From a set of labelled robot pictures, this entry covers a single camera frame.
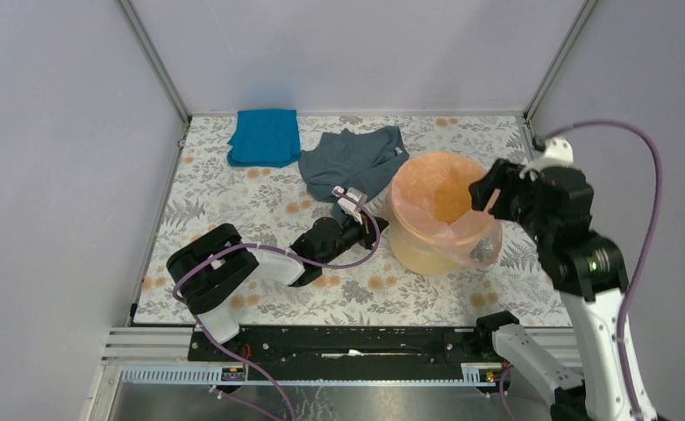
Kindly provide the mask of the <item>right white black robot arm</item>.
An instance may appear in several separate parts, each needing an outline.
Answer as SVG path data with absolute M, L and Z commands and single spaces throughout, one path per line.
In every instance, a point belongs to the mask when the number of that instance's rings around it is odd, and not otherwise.
M 594 190 L 568 164 L 532 167 L 500 159 L 470 185 L 472 207 L 518 224 L 570 317 L 582 369 L 574 372 L 537 344 L 504 310 L 478 318 L 478 357 L 509 362 L 539 393 L 554 420 L 656 420 L 633 360 L 631 286 L 624 257 L 592 230 Z

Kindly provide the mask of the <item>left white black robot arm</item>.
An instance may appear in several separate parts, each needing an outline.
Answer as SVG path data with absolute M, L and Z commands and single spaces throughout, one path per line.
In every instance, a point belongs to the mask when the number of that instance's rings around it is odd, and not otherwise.
M 239 355 L 242 338 L 229 298 L 248 281 L 275 281 L 300 288 L 323 270 L 354 268 L 372 258 L 389 226 L 381 217 L 347 216 L 340 223 L 320 218 L 288 249 L 246 243 L 232 224 L 222 224 L 173 253 L 166 269 L 175 281 L 173 297 L 184 303 L 207 331 L 209 349 L 220 360 Z

